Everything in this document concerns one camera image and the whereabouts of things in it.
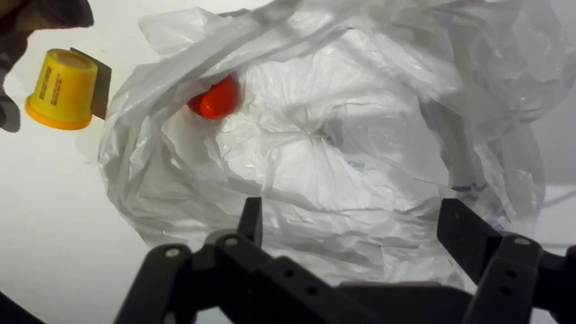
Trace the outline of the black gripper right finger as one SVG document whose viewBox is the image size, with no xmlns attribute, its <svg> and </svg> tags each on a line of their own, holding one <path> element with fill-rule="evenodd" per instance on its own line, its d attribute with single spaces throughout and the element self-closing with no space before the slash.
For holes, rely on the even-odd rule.
<svg viewBox="0 0 576 324">
<path fill-rule="evenodd" d="M 441 201 L 437 239 L 473 282 L 500 244 L 500 233 L 457 197 Z"/>
</svg>

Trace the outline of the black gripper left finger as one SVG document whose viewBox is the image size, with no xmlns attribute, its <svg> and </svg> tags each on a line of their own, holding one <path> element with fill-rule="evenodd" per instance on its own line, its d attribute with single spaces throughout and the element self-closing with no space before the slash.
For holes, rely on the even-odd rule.
<svg viewBox="0 0 576 324">
<path fill-rule="evenodd" d="M 263 199 L 246 197 L 237 224 L 237 233 L 252 241 L 254 244 L 263 242 Z"/>
</svg>

